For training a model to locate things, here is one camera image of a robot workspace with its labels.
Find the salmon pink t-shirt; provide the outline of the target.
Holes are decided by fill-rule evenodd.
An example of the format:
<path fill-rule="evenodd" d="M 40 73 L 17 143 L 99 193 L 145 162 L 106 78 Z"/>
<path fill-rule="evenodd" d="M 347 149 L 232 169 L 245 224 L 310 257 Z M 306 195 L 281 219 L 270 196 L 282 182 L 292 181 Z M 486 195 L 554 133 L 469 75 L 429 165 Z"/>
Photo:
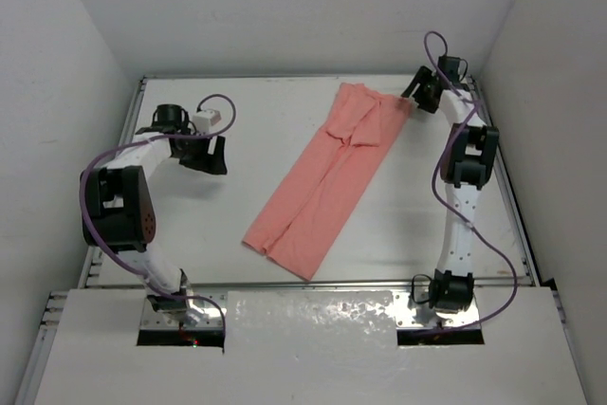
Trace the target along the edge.
<path fill-rule="evenodd" d="M 311 280 L 411 113 L 410 102 L 343 83 L 322 126 L 242 243 Z"/>

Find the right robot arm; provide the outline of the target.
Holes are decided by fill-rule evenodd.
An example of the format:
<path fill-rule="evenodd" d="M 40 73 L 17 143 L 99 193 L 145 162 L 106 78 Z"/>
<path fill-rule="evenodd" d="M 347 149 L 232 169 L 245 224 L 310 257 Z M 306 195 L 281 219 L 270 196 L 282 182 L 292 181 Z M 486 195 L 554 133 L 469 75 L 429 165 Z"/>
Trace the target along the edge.
<path fill-rule="evenodd" d="M 480 193 L 492 176 L 499 139 L 499 130 L 482 120 L 478 104 L 462 85 L 461 63 L 460 58 L 440 56 L 437 71 L 420 67 L 402 93 L 427 113 L 443 113 L 451 126 L 432 173 L 434 182 L 445 185 L 445 195 L 437 197 L 447 208 L 443 248 L 422 300 L 451 314 L 468 310 L 472 302 L 474 218 Z"/>

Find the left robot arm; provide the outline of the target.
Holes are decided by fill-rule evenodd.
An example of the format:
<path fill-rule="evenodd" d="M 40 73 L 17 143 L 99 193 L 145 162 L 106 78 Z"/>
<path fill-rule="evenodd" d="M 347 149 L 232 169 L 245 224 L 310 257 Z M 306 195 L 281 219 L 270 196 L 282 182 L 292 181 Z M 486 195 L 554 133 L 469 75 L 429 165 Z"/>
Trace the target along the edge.
<path fill-rule="evenodd" d="M 157 221 L 148 179 L 167 160 L 207 175 L 225 175 L 226 139 L 218 110 L 199 104 L 193 114 L 159 105 L 150 125 L 130 143 L 95 159 L 81 175 L 83 237 L 135 275 L 155 312 L 177 322 L 199 322 L 218 305 L 193 292 L 186 272 L 156 242 Z"/>

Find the white front cover panel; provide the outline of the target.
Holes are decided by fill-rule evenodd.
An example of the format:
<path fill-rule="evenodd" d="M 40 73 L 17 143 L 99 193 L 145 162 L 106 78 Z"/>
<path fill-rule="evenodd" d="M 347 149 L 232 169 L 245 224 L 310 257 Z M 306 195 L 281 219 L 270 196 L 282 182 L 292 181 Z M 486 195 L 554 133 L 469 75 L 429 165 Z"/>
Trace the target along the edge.
<path fill-rule="evenodd" d="M 401 346 L 381 292 L 234 291 L 223 348 L 140 346 L 139 290 L 66 300 L 40 404 L 581 404 L 552 293 L 473 345 Z"/>

